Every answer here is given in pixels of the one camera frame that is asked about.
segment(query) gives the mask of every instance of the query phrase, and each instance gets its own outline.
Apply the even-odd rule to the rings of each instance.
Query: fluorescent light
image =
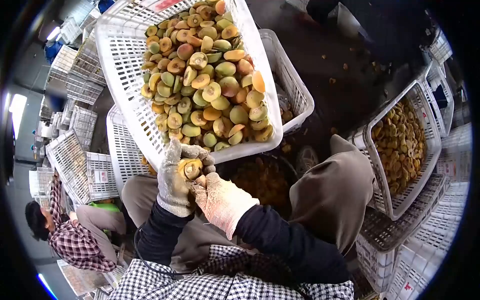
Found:
[[[18,138],[18,133],[20,130],[20,122],[22,122],[22,115],[24,114],[25,103],[27,102],[27,97],[15,94],[13,95],[12,103],[8,108],[8,111],[12,113],[13,119],[13,132],[15,132],[15,139]]]
[[[50,289],[50,286],[48,286],[48,283],[47,281],[45,280],[45,278],[43,277],[42,274],[38,274],[38,279],[40,279],[40,281],[43,283],[43,285],[48,289],[48,291],[50,292],[50,294],[55,298],[57,299],[57,297],[55,296],[55,294],[53,294],[52,290]]]
[[[54,37],[57,36],[57,34],[59,34],[60,32],[60,27],[55,27],[52,32],[47,36],[47,40],[50,41],[51,39],[53,39]]]

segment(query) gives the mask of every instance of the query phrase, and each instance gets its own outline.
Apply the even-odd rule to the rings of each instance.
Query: worker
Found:
[[[287,222],[213,172],[204,149],[172,139],[158,177],[135,176],[123,188],[128,213],[142,227],[137,258],[109,299],[353,299],[342,253],[360,230],[374,175],[352,144],[334,135],[330,146],[323,163],[306,160],[316,166],[291,187]],[[181,178],[180,155],[203,160],[206,184]]]
[[[117,256],[104,229],[125,234],[121,212],[81,205],[70,218],[60,210],[61,182],[53,176],[50,210],[36,201],[27,203],[25,216],[36,240],[48,241],[57,255],[79,269],[110,272],[117,266]]]

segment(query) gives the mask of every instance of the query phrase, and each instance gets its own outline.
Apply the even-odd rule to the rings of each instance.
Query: gloved hand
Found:
[[[186,217],[195,210],[195,202],[189,201],[191,182],[183,179],[178,173],[180,156],[199,158],[203,165],[204,174],[215,172],[214,159],[208,151],[196,145],[180,144],[178,139],[171,139],[165,153],[165,159],[158,170],[158,204],[176,216]]]
[[[260,202],[233,182],[225,181],[217,173],[206,176],[206,189],[200,184],[192,186],[195,201],[207,220],[227,234],[229,240],[240,218]]]

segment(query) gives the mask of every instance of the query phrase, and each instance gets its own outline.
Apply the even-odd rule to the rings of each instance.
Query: checkered shirt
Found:
[[[147,263],[155,270],[173,272],[167,266]],[[353,299],[351,281],[296,287],[273,283],[276,277],[284,275],[282,267],[285,265],[276,257],[250,255],[241,248],[212,245],[207,261],[192,275],[176,280],[155,273],[141,260],[134,259],[108,299],[305,299],[295,289],[311,299]]]
[[[60,210],[61,182],[55,176],[52,182],[50,213],[55,223],[55,231],[49,233],[48,244],[70,265],[79,269],[110,272],[116,263],[107,259],[101,252],[95,238],[88,229],[72,221],[62,223]]]

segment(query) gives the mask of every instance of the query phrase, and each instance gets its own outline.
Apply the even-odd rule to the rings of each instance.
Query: white plastic crate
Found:
[[[60,51],[57,53],[57,56],[53,60],[50,70],[48,71],[47,80],[45,81],[45,87],[52,79],[58,79],[63,82],[67,82],[67,75],[70,69],[72,68],[73,61],[77,51],[72,48],[63,45],[60,48]]]
[[[414,300],[442,263],[455,237],[468,195],[468,182],[452,183],[419,228],[399,249],[388,300]]]
[[[32,198],[50,197],[54,171],[50,168],[36,168],[28,171],[28,183]]]
[[[61,259],[57,260],[57,264],[76,296],[93,292],[99,287],[108,285],[108,281],[101,272],[79,269]]]
[[[72,72],[67,75],[67,97],[75,101],[82,101],[88,104],[95,104],[95,101],[103,91],[103,86],[90,80],[74,75]]]
[[[74,203],[90,202],[87,157],[73,129],[46,146],[48,160],[57,170],[65,191]]]
[[[82,31],[74,18],[68,17],[60,26],[60,34],[66,44],[71,44]]]
[[[77,0],[69,17],[74,18],[77,24],[81,24],[88,14],[95,8],[96,4],[98,4],[97,0]]]
[[[445,195],[445,182],[443,174],[430,175],[418,197],[396,221],[367,207],[360,235],[379,253],[388,253],[397,248]]]
[[[286,0],[287,3],[290,3],[293,7],[302,12],[307,12],[307,4],[310,0]]]
[[[445,123],[444,123],[442,114],[440,112],[440,109],[438,108],[437,101],[435,101],[435,97],[433,97],[432,89],[429,87],[427,83],[427,74],[432,69],[432,65],[433,65],[433,61],[431,61],[429,65],[425,68],[425,70],[422,72],[422,74],[418,78],[418,83],[421,85],[422,89],[426,92],[428,102],[430,103],[430,107],[434,112],[433,120],[435,120],[435,124],[437,125],[440,137],[443,137],[443,136],[447,136]]]
[[[82,21],[80,24],[80,30],[84,30],[85,27],[87,27],[91,22],[95,21],[101,16],[100,11],[98,10],[98,7],[95,6],[87,15],[87,17]]]
[[[107,114],[108,149],[112,158],[117,190],[121,196],[123,185],[128,178],[149,174],[148,167],[142,165],[142,154],[116,105]]]
[[[92,32],[78,49],[78,54],[73,61],[70,73],[85,80],[93,81],[102,87],[107,86],[102,66],[98,59],[98,52],[95,44],[95,33]]]
[[[427,82],[430,83],[430,88],[433,92],[437,88],[443,89],[445,94],[445,98],[447,100],[447,107],[439,109],[438,112],[436,111],[435,114],[437,116],[442,117],[442,121],[444,123],[445,133],[440,132],[441,137],[446,137],[450,133],[450,129],[452,128],[452,119],[453,119],[453,111],[454,111],[454,100],[453,100],[453,93],[450,89],[450,86],[447,83],[447,80],[443,77],[441,73],[441,68],[437,62],[431,63],[430,70],[427,72],[426,76]]]
[[[75,131],[78,141],[85,151],[90,150],[97,117],[97,113],[91,110],[77,105],[73,106],[70,129]]]
[[[42,119],[50,119],[52,117],[53,112],[45,103],[45,96],[42,98],[42,102],[40,104],[40,113],[38,114],[39,117]]]
[[[302,123],[313,113],[315,102],[297,71],[288,59],[275,32],[270,29],[258,31],[262,38],[270,69],[276,75],[277,84],[287,93],[294,117],[283,125],[283,134],[301,127]]]
[[[360,270],[367,277],[373,290],[377,293],[386,291],[393,273],[395,249],[380,253],[360,234],[357,235],[355,246]]]
[[[63,45],[60,48],[60,51],[57,53],[57,56],[53,60],[51,68],[68,73],[72,68],[72,64],[75,60],[76,55],[77,50],[74,50],[69,46]]]
[[[450,131],[442,139],[442,148],[450,153],[472,149],[472,124],[468,123]]]
[[[118,283],[120,283],[120,280],[123,277],[123,274],[125,274],[125,272],[127,271],[127,269],[128,264],[124,260],[119,260],[119,264],[117,265],[115,270],[108,273],[103,273],[103,275],[113,288],[117,288]]]
[[[472,152],[442,152],[438,157],[437,172],[445,174],[451,181],[468,182],[472,167]]]
[[[420,169],[421,175],[413,182],[409,182],[407,188],[401,194],[397,194],[392,198],[380,156],[371,137],[371,131],[372,127],[403,97],[410,101],[419,121],[423,125],[427,143],[427,153],[425,153],[423,165]],[[431,121],[434,120],[434,118],[428,97],[428,93],[422,89],[419,82],[417,80],[413,81],[395,99],[390,100],[375,118],[367,125],[358,128],[348,139],[368,157],[372,164],[376,180],[373,187],[373,201],[371,201],[369,205],[386,214],[394,221],[402,216],[423,189],[423,186],[435,168],[442,148],[438,128]]]
[[[436,38],[428,50],[432,57],[438,62],[442,76],[446,78],[444,62],[452,56],[453,51],[444,32],[440,28],[437,28]]]
[[[73,114],[73,106],[75,105],[75,101],[72,99],[67,100],[67,104],[65,104],[65,108],[63,109],[63,113],[61,116],[61,125],[70,125],[72,121],[72,114]]]
[[[34,199],[40,205],[40,207],[43,207],[46,210],[50,209],[50,197],[39,197]]]
[[[119,196],[110,155],[87,152],[87,176],[92,201]]]
[[[98,19],[95,35],[98,55],[115,104],[122,112],[129,132],[155,169],[163,160],[161,133],[155,125],[156,114],[150,101],[140,94],[144,82],[143,52],[146,50],[145,30],[168,17],[188,10],[196,0],[118,0]],[[249,142],[213,152],[217,163],[253,155],[277,147],[283,137],[280,107],[276,96],[268,58],[256,25],[244,0],[226,0],[234,24],[242,34],[245,52],[250,54],[256,70],[265,81],[265,103],[273,134],[267,142]]]
[[[437,172],[445,174],[451,181],[468,182],[472,167],[471,123],[450,131],[442,139],[442,152],[437,162]]]

